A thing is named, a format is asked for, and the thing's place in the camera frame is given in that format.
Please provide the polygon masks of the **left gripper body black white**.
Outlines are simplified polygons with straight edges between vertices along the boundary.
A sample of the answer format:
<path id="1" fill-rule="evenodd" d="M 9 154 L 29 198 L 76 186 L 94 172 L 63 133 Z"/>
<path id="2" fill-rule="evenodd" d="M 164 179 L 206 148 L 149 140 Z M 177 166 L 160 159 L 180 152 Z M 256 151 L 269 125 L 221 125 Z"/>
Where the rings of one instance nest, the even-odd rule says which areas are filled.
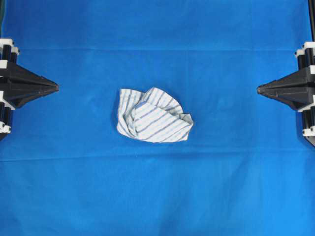
<path id="1" fill-rule="evenodd" d="M 4 83 L 8 79 L 3 75 L 4 70 L 7 69 L 8 63 L 16 63 L 19 56 L 19 49 L 14 47 L 12 39 L 0 39 L 0 140 L 2 141 L 12 129 L 13 111 L 15 108 L 10 105 L 4 98 Z"/>

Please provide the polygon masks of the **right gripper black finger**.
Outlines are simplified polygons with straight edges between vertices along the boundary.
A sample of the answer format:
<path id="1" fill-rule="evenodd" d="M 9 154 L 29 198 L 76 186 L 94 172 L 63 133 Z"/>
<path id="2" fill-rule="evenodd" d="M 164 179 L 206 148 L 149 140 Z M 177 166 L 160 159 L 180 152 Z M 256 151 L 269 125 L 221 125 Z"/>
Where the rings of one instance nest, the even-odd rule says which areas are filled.
<path id="1" fill-rule="evenodd" d="M 314 103 L 313 94 L 307 89 L 288 91 L 286 89 L 258 89 L 259 95 L 288 105 L 292 110 L 299 111 Z"/>
<path id="2" fill-rule="evenodd" d="M 292 74 L 273 80 L 257 87 L 257 92 L 266 92 L 270 89 L 284 89 L 297 87 L 312 87 L 315 85 L 315 66 L 304 67 Z"/>

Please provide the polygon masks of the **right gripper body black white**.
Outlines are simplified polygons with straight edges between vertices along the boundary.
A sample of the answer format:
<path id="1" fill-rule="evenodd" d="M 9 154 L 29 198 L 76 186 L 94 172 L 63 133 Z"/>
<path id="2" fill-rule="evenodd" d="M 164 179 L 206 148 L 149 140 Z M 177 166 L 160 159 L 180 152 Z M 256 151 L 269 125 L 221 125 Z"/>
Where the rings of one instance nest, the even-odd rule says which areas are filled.
<path id="1" fill-rule="evenodd" d="M 305 72 L 307 89 L 306 104 L 298 109 L 302 117 L 302 135 L 315 147 L 315 48 L 314 43 L 307 42 L 301 50 L 296 52 L 299 69 Z"/>

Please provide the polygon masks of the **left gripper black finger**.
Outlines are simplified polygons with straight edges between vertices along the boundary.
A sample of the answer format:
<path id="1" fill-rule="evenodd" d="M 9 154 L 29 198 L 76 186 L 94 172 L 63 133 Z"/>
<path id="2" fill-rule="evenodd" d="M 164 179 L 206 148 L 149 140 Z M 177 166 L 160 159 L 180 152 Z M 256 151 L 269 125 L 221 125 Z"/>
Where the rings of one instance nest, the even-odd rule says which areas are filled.
<path id="1" fill-rule="evenodd" d="M 58 86 L 2 86 L 3 100 L 14 109 L 59 91 Z"/>
<path id="2" fill-rule="evenodd" d="M 0 75 L 7 77 L 14 82 L 21 82 L 22 84 L 34 84 L 49 86 L 58 89 L 59 85 L 55 82 L 39 76 L 15 63 L 7 63 L 6 66 L 2 65 L 0 67 Z"/>

